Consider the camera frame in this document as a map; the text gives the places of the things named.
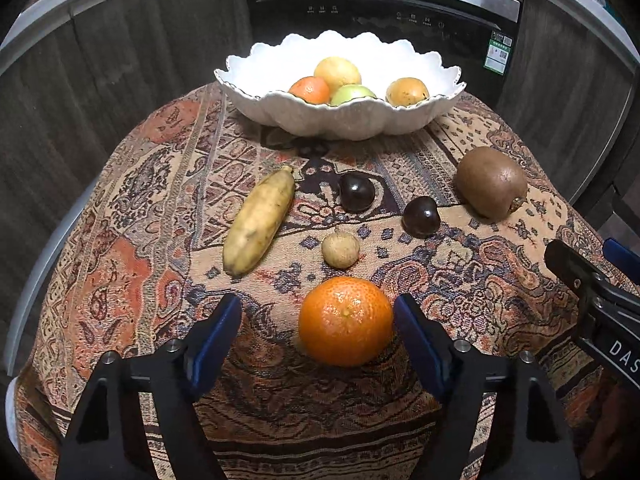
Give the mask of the patterned paisley tablecloth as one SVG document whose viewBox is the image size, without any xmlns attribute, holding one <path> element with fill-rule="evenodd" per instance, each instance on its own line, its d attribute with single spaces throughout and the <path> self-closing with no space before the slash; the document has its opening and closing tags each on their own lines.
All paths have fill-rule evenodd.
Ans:
<svg viewBox="0 0 640 480">
<path fill-rule="evenodd" d="M 462 157 L 487 146 L 527 178 L 509 217 L 481 216 L 454 185 Z M 250 191 L 282 166 L 294 197 L 269 249 L 238 278 L 224 272 L 224 240 Z M 338 180 L 359 172 L 375 199 L 344 211 Z M 405 206 L 430 196 L 439 230 L 410 236 Z M 214 390 L 196 407 L 232 479 L 403 479 L 438 407 L 407 353 L 392 342 L 374 361 L 329 368 L 308 359 L 297 317 L 332 278 L 321 243 L 336 228 L 360 243 L 352 275 L 389 297 L 410 292 L 424 313 L 483 352 L 535 353 L 592 477 L 639 441 L 636 396 L 570 339 L 577 300 L 544 266 L 559 238 L 616 285 L 597 232 L 554 188 L 509 126 L 474 96 L 410 136 L 326 142 L 262 128 L 216 84 L 156 110 L 106 163 L 56 264 L 32 355 L 12 393 L 13 442 L 51 479 L 81 391 L 104 352 L 138 356 L 185 335 L 226 292 L 243 323 Z"/>
</svg>

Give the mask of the yellow mango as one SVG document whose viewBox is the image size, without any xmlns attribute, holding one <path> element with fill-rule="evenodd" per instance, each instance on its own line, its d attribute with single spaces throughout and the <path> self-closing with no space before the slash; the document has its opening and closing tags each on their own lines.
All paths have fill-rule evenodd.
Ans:
<svg viewBox="0 0 640 480">
<path fill-rule="evenodd" d="M 413 106 L 430 97 L 426 85 L 421 79 L 413 77 L 399 78 L 386 90 L 386 101 L 391 106 Z"/>
</svg>

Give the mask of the orange mandarin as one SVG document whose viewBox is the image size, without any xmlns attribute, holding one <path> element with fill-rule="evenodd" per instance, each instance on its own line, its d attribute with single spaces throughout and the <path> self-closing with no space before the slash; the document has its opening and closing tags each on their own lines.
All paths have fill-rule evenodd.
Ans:
<svg viewBox="0 0 640 480">
<path fill-rule="evenodd" d="M 300 342 L 308 356 L 326 365 L 366 364 L 386 348 L 393 332 L 390 300 L 362 278 L 330 278 L 305 297 L 299 311 Z"/>
<path fill-rule="evenodd" d="M 288 93 L 312 105 L 328 104 L 331 99 L 329 85 L 323 78 L 316 76 L 300 78 L 292 84 Z"/>
</svg>

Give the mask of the green apple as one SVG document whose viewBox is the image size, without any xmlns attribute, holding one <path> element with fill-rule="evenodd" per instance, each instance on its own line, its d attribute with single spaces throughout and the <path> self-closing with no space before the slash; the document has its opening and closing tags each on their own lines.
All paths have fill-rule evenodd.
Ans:
<svg viewBox="0 0 640 480">
<path fill-rule="evenodd" d="M 330 99 L 331 106 L 340 106 L 347 102 L 360 99 L 375 99 L 376 95 L 373 91 L 362 84 L 344 84 L 338 88 Z"/>
</svg>

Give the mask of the brown kiwi fruit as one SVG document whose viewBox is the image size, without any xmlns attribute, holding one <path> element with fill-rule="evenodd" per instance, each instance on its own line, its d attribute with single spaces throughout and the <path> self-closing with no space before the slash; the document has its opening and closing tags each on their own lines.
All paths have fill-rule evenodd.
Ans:
<svg viewBox="0 0 640 480">
<path fill-rule="evenodd" d="M 509 217 L 526 201 L 528 191 L 521 166 L 487 146 L 473 148 L 462 157 L 454 185 L 481 216 L 491 221 Z"/>
</svg>

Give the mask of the small tan longan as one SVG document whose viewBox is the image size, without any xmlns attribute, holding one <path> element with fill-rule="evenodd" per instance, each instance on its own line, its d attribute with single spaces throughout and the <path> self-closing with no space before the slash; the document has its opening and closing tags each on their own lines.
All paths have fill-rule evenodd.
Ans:
<svg viewBox="0 0 640 480">
<path fill-rule="evenodd" d="M 336 229 L 321 244 L 323 260 L 334 269 L 346 270 L 359 258 L 360 243 L 349 232 Z"/>
</svg>

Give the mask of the white scalloped fruit bowl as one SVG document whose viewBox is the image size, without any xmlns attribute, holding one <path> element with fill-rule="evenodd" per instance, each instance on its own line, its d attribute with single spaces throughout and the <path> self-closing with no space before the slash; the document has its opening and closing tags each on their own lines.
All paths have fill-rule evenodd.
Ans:
<svg viewBox="0 0 640 480">
<path fill-rule="evenodd" d="M 293 136 L 362 141 L 401 136 L 449 112 L 466 84 L 458 66 L 407 39 L 384 42 L 372 32 L 345 37 L 285 36 L 230 55 L 215 77 L 248 119 Z"/>
</svg>

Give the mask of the yellow round pear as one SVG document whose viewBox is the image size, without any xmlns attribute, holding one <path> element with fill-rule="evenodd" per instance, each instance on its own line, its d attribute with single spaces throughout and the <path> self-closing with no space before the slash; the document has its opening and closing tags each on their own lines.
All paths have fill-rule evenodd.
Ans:
<svg viewBox="0 0 640 480">
<path fill-rule="evenodd" d="M 324 58 L 314 69 L 314 76 L 323 79 L 330 89 L 330 96 L 334 96 L 339 88 L 346 84 L 361 84 L 358 68 L 338 56 Z"/>
</svg>

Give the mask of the small yellow banana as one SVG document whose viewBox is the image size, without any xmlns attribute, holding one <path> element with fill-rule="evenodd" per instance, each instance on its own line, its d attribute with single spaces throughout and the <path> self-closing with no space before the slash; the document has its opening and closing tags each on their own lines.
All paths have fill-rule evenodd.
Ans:
<svg viewBox="0 0 640 480">
<path fill-rule="evenodd" d="M 257 266 L 288 214 L 294 188 L 291 166 L 282 166 L 254 186 L 224 240 L 224 272 L 238 278 Z"/>
</svg>

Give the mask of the green energy label sticker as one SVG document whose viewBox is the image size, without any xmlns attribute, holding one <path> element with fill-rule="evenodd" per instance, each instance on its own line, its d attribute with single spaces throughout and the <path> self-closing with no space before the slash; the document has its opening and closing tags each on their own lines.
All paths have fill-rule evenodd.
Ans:
<svg viewBox="0 0 640 480">
<path fill-rule="evenodd" d="M 484 62 L 486 70 L 503 76 L 509 64 L 512 47 L 511 37 L 501 32 L 492 32 Z"/>
</svg>

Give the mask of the black built-in dishwasher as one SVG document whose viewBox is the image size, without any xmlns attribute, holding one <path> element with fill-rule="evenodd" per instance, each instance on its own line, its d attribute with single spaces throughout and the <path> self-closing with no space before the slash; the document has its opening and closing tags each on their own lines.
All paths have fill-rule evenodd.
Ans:
<svg viewBox="0 0 640 480">
<path fill-rule="evenodd" d="M 307 38 L 325 30 L 345 37 L 373 32 L 384 42 L 409 40 L 416 51 L 436 51 L 457 65 L 473 96 L 496 106 L 506 73 L 486 70 L 492 32 L 518 36 L 518 0 L 247 0 L 253 37 L 278 44 L 286 35 Z"/>
</svg>

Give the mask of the dark cherry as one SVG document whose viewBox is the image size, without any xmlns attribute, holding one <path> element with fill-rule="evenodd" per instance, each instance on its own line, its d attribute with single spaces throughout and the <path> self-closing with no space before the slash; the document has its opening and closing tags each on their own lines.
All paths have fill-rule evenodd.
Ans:
<svg viewBox="0 0 640 480">
<path fill-rule="evenodd" d="M 338 180 L 341 205 L 344 211 L 359 214 L 371 207 L 375 187 L 369 178 L 359 172 L 346 172 Z"/>
<path fill-rule="evenodd" d="M 440 228 L 436 202 L 430 196 L 410 200 L 401 217 L 404 230 L 412 237 L 427 238 Z"/>
</svg>

